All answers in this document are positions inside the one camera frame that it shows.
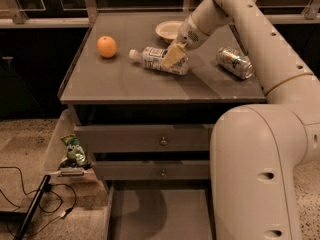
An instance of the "green snack bag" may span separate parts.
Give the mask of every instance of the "green snack bag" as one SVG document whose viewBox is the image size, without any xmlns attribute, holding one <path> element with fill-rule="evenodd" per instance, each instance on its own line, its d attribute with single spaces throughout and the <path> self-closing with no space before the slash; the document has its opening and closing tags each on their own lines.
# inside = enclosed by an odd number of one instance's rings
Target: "green snack bag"
<svg viewBox="0 0 320 240">
<path fill-rule="evenodd" d="M 69 160 L 76 161 L 78 166 L 87 165 L 87 157 L 75 134 L 61 137 L 61 140 L 67 146 L 67 158 Z"/>
</svg>

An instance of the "gray drawer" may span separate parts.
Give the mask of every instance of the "gray drawer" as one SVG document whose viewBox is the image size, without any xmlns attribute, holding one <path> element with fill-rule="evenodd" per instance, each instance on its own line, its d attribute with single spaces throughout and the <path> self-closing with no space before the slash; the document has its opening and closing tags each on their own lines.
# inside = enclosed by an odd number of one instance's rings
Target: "gray drawer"
<svg viewBox="0 0 320 240">
<path fill-rule="evenodd" d="M 212 125 L 77 126 L 88 153 L 209 150 Z"/>
</svg>

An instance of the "power cord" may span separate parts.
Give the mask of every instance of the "power cord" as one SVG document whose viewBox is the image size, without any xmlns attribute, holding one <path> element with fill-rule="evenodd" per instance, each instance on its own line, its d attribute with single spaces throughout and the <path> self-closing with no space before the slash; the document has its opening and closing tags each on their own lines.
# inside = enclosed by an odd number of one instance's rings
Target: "power cord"
<svg viewBox="0 0 320 240">
<path fill-rule="evenodd" d="M 19 167 L 16 167 L 16 166 L 3 167 L 3 166 L 1 166 L 0 169 L 16 169 L 16 170 L 19 171 L 20 180 L 21 180 L 21 188 L 22 188 L 23 193 L 24 193 L 26 196 L 30 195 L 31 193 L 34 193 L 34 192 L 37 192 L 37 191 L 38 191 L 38 190 L 33 190 L 33 191 L 28 192 L 28 193 L 25 191 L 24 181 L 23 181 L 23 175 L 22 175 L 22 171 L 21 171 L 21 169 L 20 169 Z M 49 184 L 49 188 L 48 188 L 47 190 L 45 190 L 45 193 L 51 193 L 51 194 L 55 195 L 55 196 L 58 198 L 58 199 L 56 199 L 56 200 L 59 200 L 59 204 L 58 204 L 58 206 L 57 206 L 56 208 L 54 208 L 54 209 L 51 210 L 51 211 L 47 211 L 47 210 L 45 210 L 45 209 L 43 208 L 43 206 L 41 206 L 41 203 L 40 203 L 38 206 L 39 206 L 40 210 L 41 210 L 42 212 L 44 212 L 44 213 L 47 213 L 47 214 L 54 214 L 54 213 L 56 213 L 56 212 L 61 208 L 61 206 L 62 206 L 62 204 L 63 204 L 63 199 L 62 199 L 62 197 L 59 196 L 56 192 L 52 191 L 52 188 L 54 188 L 54 187 L 59 187 L 59 186 L 65 186 L 65 187 L 69 188 L 69 189 L 73 192 L 74 200 L 73 200 L 72 206 L 71 206 L 70 208 L 66 209 L 65 211 L 63 211 L 59 216 L 56 216 L 56 217 L 53 218 L 52 220 L 48 221 L 48 223 L 45 224 L 45 225 L 44 225 L 40 230 L 38 230 L 36 233 L 30 234 L 30 235 L 28 235 L 28 236 L 26 236 L 26 237 L 24 237 L 24 238 L 33 237 L 33 236 L 39 234 L 41 231 L 43 231 L 43 230 L 44 230 L 48 225 L 50 225 L 52 222 L 54 222 L 54 221 L 57 220 L 57 219 L 65 219 L 65 218 L 67 217 L 67 215 L 72 212 L 72 210 L 74 209 L 74 207 L 76 206 L 76 203 L 77 203 L 77 194 L 76 194 L 75 190 L 74 190 L 70 185 L 64 184 L 64 183 L 60 183 L 60 184 Z M 17 211 L 18 209 L 21 208 L 20 206 L 18 206 L 18 205 L 16 205 L 16 204 L 14 204 L 13 202 L 11 202 L 11 201 L 9 200 L 9 198 L 3 193 L 3 191 L 2 191 L 1 189 L 0 189 L 0 194 L 1 194 L 12 206 L 14 206 L 14 207 L 17 208 L 17 209 L 15 209 L 15 210 L 13 210 L 13 212 L 15 212 L 15 211 Z M 8 232 L 14 237 L 15 234 L 10 230 L 8 221 L 6 221 L 6 224 L 7 224 L 7 230 L 8 230 Z"/>
</svg>

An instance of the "bottle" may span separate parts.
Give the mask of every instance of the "bottle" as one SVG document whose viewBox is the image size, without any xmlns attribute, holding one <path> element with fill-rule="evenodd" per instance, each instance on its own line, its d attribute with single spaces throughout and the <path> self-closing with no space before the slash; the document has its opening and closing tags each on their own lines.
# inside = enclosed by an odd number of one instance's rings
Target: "bottle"
<svg viewBox="0 0 320 240">
<path fill-rule="evenodd" d="M 216 59 L 222 67 L 243 80 L 254 74 L 249 58 L 230 46 L 220 48 Z"/>
<path fill-rule="evenodd" d="M 186 75 L 188 73 L 188 58 L 185 56 L 179 62 L 172 65 L 169 69 L 161 67 L 161 62 L 168 50 L 158 49 L 154 47 L 146 47 L 142 52 L 137 50 L 130 50 L 129 58 L 134 62 L 139 62 L 144 68 L 155 69 L 159 71 L 165 71 L 176 75 Z"/>
</svg>

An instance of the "can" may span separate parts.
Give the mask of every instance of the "can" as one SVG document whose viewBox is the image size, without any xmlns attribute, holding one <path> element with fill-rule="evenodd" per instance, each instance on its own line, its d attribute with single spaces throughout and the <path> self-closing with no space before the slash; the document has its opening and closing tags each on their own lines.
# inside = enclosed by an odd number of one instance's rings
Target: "can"
<svg viewBox="0 0 320 240">
<path fill-rule="evenodd" d="M 216 55 L 218 63 L 230 73 L 245 80 L 254 74 L 252 64 L 241 51 L 230 46 L 221 47 Z"/>
</svg>

